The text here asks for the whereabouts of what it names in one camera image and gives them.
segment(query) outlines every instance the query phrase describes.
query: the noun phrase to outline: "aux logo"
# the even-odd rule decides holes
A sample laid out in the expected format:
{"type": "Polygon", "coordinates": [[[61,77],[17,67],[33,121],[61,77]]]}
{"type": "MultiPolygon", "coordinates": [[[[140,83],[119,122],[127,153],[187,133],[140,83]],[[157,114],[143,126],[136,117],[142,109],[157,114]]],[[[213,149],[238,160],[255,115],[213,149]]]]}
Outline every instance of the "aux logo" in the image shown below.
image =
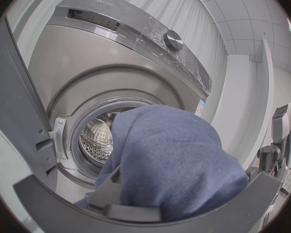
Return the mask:
{"type": "Polygon", "coordinates": [[[114,3],[110,3],[110,2],[106,2],[106,1],[102,1],[102,0],[96,0],[96,2],[101,2],[101,3],[104,3],[104,4],[110,5],[110,6],[114,5],[114,3]]]}

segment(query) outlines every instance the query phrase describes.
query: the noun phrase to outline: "white curtain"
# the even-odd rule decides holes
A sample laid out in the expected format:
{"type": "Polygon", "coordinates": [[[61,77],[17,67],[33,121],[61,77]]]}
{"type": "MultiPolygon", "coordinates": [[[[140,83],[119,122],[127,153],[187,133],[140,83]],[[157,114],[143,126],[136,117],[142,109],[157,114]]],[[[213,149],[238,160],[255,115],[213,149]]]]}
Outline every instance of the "white curtain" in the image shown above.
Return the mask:
{"type": "MultiPolygon", "coordinates": [[[[60,1],[17,0],[8,11],[8,20],[27,67],[38,38],[60,1]]],[[[198,0],[125,1],[175,30],[204,65],[212,78],[212,94],[201,117],[211,122],[221,97],[227,65],[227,53],[213,19],[198,0]]]]}

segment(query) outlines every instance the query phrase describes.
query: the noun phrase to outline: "washing machine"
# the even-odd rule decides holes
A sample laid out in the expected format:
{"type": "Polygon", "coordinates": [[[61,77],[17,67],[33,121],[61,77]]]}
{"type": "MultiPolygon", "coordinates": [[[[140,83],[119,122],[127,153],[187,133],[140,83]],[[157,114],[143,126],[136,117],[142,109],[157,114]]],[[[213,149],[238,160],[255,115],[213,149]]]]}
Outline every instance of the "washing machine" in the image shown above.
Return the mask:
{"type": "Polygon", "coordinates": [[[123,211],[120,205],[113,207],[116,212],[109,210],[113,216],[105,209],[85,211],[65,197],[71,184],[80,196],[94,189],[112,152],[118,114],[165,104],[200,116],[211,86],[176,32],[123,0],[63,0],[41,33],[28,69],[2,18],[3,206],[30,232],[248,232],[282,184],[267,173],[259,173],[220,208],[176,222],[147,219],[144,208],[123,211]]]}
{"type": "Polygon", "coordinates": [[[112,152],[118,114],[165,104],[200,116],[212,83],[176,32],[123,0],[60,2],[28,72],[53,130],[54,164],[88,189],[112,152]]]}

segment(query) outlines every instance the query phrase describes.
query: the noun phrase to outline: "ceiling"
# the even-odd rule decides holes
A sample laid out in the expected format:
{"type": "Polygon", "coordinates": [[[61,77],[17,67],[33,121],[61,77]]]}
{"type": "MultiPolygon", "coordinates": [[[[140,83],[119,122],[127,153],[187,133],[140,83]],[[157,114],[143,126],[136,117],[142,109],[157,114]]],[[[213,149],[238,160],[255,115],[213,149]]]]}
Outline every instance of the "ceiling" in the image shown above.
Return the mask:
{"type": "Polygon", "coordinates": [[[273,66],[291,73],[291,31],[276,0],[202,0],[216,21],[229,54],[261,62],[266,38],[273,66]]]}

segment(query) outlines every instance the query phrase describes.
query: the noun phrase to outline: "blue fabric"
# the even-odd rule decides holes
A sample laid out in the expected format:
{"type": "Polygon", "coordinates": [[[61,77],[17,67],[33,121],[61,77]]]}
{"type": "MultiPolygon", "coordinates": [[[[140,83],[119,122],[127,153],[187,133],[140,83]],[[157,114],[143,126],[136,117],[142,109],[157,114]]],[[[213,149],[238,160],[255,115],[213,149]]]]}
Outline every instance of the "blue fabric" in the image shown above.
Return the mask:
{"type": "Polygon", "coordinates": [[[96,188],[121,164],[122,205],[160,207],[165,221],[225,204],[248,184],[213,127],[187,111],[143,106],[118,115],[96,188]]]}

